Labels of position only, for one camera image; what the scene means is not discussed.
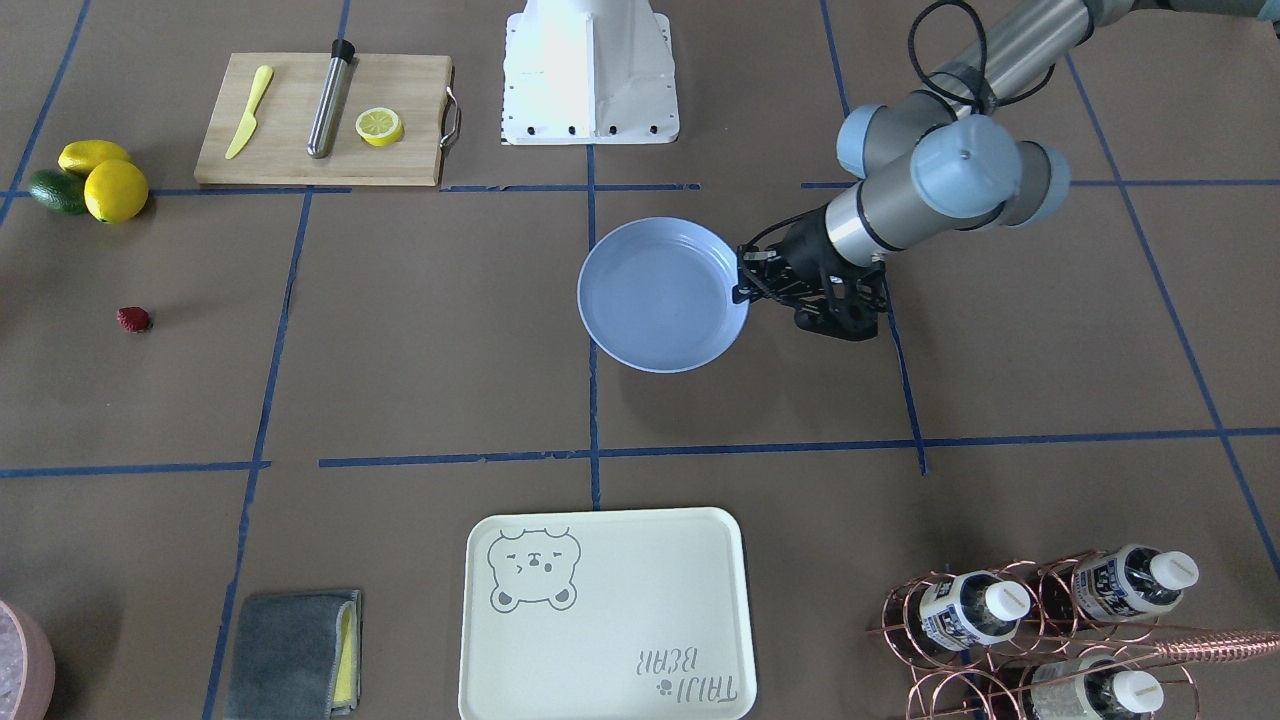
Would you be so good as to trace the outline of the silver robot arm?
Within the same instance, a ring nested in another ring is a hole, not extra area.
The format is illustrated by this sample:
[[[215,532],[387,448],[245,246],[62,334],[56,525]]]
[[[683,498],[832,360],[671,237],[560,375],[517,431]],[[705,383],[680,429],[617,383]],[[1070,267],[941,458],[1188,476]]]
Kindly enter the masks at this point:
[[[1023,1],[986,28],[965,1],[975,42],[932,72],[909,53],[919,86],[895,105],[867,104],[841,124],[836,155],[855,181],[824,205],[774,224],[783,238],[737,249],[736,307],[769,300],[797,328],[837,340],[878,334],[886,263],[951,231],[1020,227],[1053,214],[1071,172],[1056,149],[1015,140],[1000,108],[1038,92],[1075,46],[1147,1]]]

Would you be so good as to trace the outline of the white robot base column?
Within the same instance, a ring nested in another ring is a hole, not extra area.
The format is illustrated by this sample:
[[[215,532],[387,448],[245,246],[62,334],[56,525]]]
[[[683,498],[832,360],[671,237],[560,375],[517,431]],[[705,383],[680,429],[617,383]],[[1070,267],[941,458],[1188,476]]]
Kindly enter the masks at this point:
[[[671,23],[649,1],[527,1],[504,38],[502,143],[678,140]]]

